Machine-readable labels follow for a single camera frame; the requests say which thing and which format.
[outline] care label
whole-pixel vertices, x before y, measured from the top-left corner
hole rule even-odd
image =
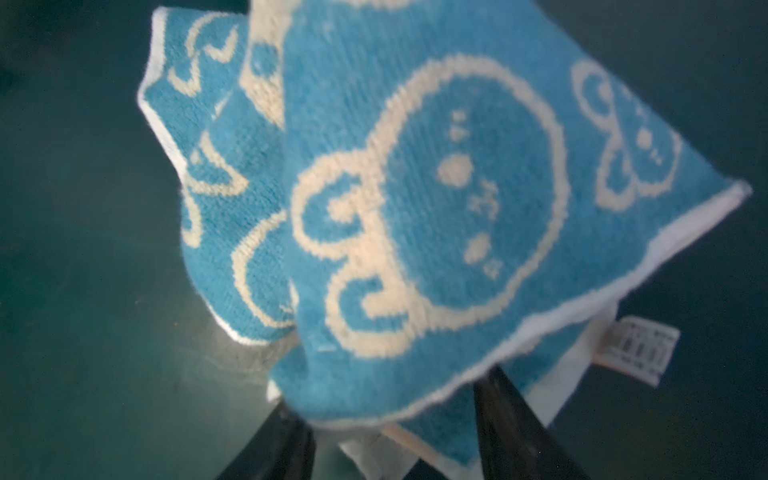
[[[366,480],[403,480],[419,457],[379,433],[339,443]]]
[[[673,326],[626,316],[605,333],[592,362],[658,387],[679,338]]]

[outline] fabric tag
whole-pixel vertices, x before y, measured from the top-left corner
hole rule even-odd
[[[680,330],[638,316],[626,316],[603,336],[592,362],[658,387]]]

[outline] towel hem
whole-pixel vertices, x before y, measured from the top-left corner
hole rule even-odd
[[[600,339],[616,320],[617,312],[618,303],[613,303],[588,320],[587,328],[578,337],[576,343],[558,360],[554,368],[536,382],[525,395],[525,402],[531,407],[542,425],[549,426],[563,405],[573,395],[581,377],[584,376],[592,363],[592,354],[597,349]],[[426,449],[431,455],[429,459],[423,457],[425,461],[446,478],[450,480],[482,480],[482,467],[479,458],[464,466],[457,460],[434,450],[429,443],[415,433],[401,425],[399,427],[401,431],[411,435],[412,442],[413,439],[419,440],[420,449]],[[392,435],[390,436],[391,440],[400,443],[399,440],[402,439],[402,436],[399,435],[398,430],[385,427],[383,431]]]
[[[751,193],[752,188],[749,184],[737,181],[728,189],[689,210],[660,230],[660,233],[648,244],[645,256],[634,270],[599,290],[592,290],[590,293],[562,303],[548,312],[535,313],[526,317],[509,338],[494,348],[480,362],[454,376],[440,389],[417,399],[405,408],[378,417],[331,421],[307,419],[307,422],[318,428],[332,430],[376,427],[412,418],[430,405],[444,402],[461,386],[482,377],[493,365],[514,355],[515,351],[527,342],[573,323],[589,319],[603,306],[618,302],[630,291],[640,286],[662,263],[691,245],[708,230],[714,228],[730,212],[741,205]]]
[[[139,85],[139,91],[136,94],[136,102],[139,104],[141,112],[147,118],[149,126],[152,128],[165,154],[170,159],[179,176],[183,180],[187,174],[187,159],[179,150],[178,145],[171,136],[160,115],[152,108],[144,95],[147,89],[157,83],[163,77],[165,69],[165,22],[168,17],[168,8],[160,7],[152,12],[152,37],[149,47],[149,60],[147,60],[147,70],[144,72],[144,78]]]
[[[216,312],[214,312],[213,307],[208,305],[206,303],[206,306],[208,307],[208,311],[210,314],[214,317],[214,320],[216,320],[216,323],[221,327],[221,329],[227,333],[227,335],[234,340],[235,342],[239,343],[240,345],[245,346],[266,346],[270,345],[272,342],[268,342],[266,340],[259,340],[259,339],[251,339],[246,336],[240,335],[229,323],[227,323],[226,320],[221,318]]]

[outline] terry cloth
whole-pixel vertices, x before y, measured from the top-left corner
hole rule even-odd
[[[273,391],[461,468],[467,384],[503,362],[541,416],[584,321],[750,192],[527,0],[159,9],[138,101],[214,318],[296,325]]]
[[[613,323],[618,305],[602,309],[586,323],[565,327],[528,346],[502,369],[548,426],[576,390],[592,355]],[[422,458],[449,480],[482,480],[482,464],[471,386],[413,419],[340,444],[367,480],[399,480],[403,466]]]

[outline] dark green floor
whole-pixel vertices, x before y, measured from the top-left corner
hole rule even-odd
[[[177,179],[134,102],[157,3],[46,3],[0,0],[36,28],[33,55],[0,55],[0,478],[213,478],[268,413],[274,354],[229,341],[187,282]],[[756,192],[623,305],[683,332],[662,386],[592,369],[555,435],[595,480],[766,478],[766,8],[542,3]]]

